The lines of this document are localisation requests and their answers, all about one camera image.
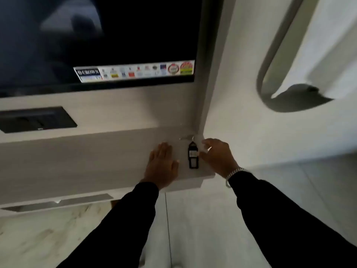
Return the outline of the black key tag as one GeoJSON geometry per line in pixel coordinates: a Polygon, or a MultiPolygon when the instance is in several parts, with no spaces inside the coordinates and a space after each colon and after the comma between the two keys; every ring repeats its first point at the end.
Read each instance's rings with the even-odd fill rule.
{"type": "Polygon", "coordinates": [[[199,168],[199,149],[194,141],[191,141],[188,146],[188,160],[190,169],[199,168]]]}

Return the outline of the person's right forearm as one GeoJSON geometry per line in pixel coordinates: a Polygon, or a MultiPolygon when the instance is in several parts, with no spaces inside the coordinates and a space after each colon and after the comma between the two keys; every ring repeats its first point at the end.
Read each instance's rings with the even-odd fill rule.
{"type": "Polygon", "coordinates": [[[357,247],[271,183],[239,171],[228,179],[244,222],[272,268],[357,268],[357,247]]]}

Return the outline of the black flat screen television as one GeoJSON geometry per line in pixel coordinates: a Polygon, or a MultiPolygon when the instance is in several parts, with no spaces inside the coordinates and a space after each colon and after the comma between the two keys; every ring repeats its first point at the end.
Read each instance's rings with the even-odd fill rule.
{"type": "Polygon", "coordinates": [[[193,82],[81,83],[74,67],[196,60],[202,0],[0,0],[0,98],[193,82]]]}

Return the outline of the person's left hand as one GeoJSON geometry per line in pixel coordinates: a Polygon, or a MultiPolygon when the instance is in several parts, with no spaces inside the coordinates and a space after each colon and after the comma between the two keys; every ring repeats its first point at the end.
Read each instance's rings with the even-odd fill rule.
{"type": "Polygon", "coordinates": [[[153,183],[158,190],[169,186],[178,176],[172,176],[171,165],[173,158],[173,148],[166,142],[158,146],[150,153],[144,177],[141,183],[153,183]]]}

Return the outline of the strip of colourful stickers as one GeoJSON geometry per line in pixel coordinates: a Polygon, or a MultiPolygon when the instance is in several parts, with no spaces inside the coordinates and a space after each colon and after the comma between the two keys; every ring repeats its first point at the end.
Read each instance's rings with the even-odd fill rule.
{"type": "Polygon", "coordinates": [[[73,69],[81,83],[156,79],[194,75],[195,60],[85,66],[73,69]]]}

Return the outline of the black set-top box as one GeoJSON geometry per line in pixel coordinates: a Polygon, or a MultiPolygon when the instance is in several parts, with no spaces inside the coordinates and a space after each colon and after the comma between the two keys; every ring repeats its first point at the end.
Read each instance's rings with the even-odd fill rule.
{"type": "Polygon", "coordinates": [[[77,126],[62,106],[0,111],[0,131],[5,134],[77,126]]]}

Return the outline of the white wooden television cabinet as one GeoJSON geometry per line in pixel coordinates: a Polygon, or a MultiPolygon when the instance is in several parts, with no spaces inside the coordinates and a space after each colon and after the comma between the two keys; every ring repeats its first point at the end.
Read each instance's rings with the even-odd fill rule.
{"type": "Polygon", "coordinates": [[[192,83],[1,98],[1,110],[62,106],[75,128],[0,131],[0,217],[119,199],[144,173],[157,144],[173,146],[178,178],[164,192],[199,188],[213,172],[189,169],[201,148],[213,87],[192,83]]]}

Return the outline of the person's right hand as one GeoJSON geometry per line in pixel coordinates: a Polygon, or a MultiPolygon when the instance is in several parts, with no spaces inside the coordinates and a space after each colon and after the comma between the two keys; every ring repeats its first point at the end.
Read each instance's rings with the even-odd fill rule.
{"type": "Polygon", "coordinates": [[[213,162],[209,166],[216,174],[227,178],[233,171],[240,169],[228,143],[219,139],[207,138],[202,140],[202,144],[207,151],[213,153],[213,162]]]}

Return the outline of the person's left forearm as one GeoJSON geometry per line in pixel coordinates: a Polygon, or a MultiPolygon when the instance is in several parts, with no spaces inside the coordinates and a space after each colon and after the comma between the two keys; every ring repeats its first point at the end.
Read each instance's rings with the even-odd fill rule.
{"type": "Polygon", "coordinates": [[[154,183],[137,184],[57,268],[139,268],[158,194],[154,183]]]}

